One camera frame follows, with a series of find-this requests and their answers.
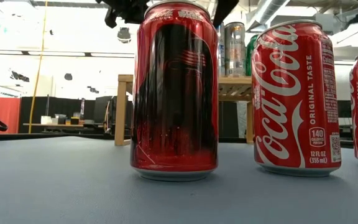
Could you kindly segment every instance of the gray table surface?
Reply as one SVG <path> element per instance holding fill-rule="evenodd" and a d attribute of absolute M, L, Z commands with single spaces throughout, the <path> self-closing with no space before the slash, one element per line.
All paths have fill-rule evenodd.
<path fill-rule="evenodd" d="M 0 141 L 0 223 L 358 224 L 358 160 L 330 177 L 264 172 L 252 146 L 220 144 L 197 182 L 146 180 L 129 146 L 75 137 Z"/>

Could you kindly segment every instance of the silver can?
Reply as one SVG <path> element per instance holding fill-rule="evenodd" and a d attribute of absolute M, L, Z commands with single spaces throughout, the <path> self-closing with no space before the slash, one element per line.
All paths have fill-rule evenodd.
<path fill-rule="evenodd" d="M 246 28 L 242 22 L 232 22 L 225 26 L 226 76 L 246 75 Z"/>
<path fill-rule="evenodd" d="M 225 61 L 225 51 L 224 51 L 224 24 L 222 24 L 216 29 L 218 33 L 218 51 L 216 55 L 218 56 L 218 75 L 220 77 L 226 76 L 226 61 Z"/>

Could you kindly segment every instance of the barcode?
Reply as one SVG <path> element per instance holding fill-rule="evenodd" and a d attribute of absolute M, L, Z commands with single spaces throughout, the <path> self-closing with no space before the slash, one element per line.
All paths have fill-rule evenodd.
<path fill-rule="evenodd" d="M 330 135 L 329 142 L 331 146 L 331 162 L 341 161 L 341 141 L 339 135 Z"/>

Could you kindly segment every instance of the wooden shelf leg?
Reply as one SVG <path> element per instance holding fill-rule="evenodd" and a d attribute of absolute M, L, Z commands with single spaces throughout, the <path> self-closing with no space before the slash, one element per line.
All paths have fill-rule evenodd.
<path fill-rule="evenodd" d="M 247 143 L 254 143 L 254 107 L 252 101 L 247 103 Z"/>
<path fill-rule="evenodd" d="M 125 110 L 126 110 L 126 82 L 118 83 L 117 106 L 116 106 L 116 132 L 114 133 L 114 143 L 116 146 L 123 146 L 125 134 Z"/>

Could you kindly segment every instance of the nutrition facts label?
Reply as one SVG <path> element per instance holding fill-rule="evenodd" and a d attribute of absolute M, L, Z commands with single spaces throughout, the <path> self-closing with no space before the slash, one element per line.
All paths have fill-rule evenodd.
<path fill-rule="evenodd" d="M 321 40 L 323 58 L 323 90 L 324 109 L 327 112 L 328 122 L 338 122 L 338 104 L 336 99 L 334 53 L 330 42 Z"/>

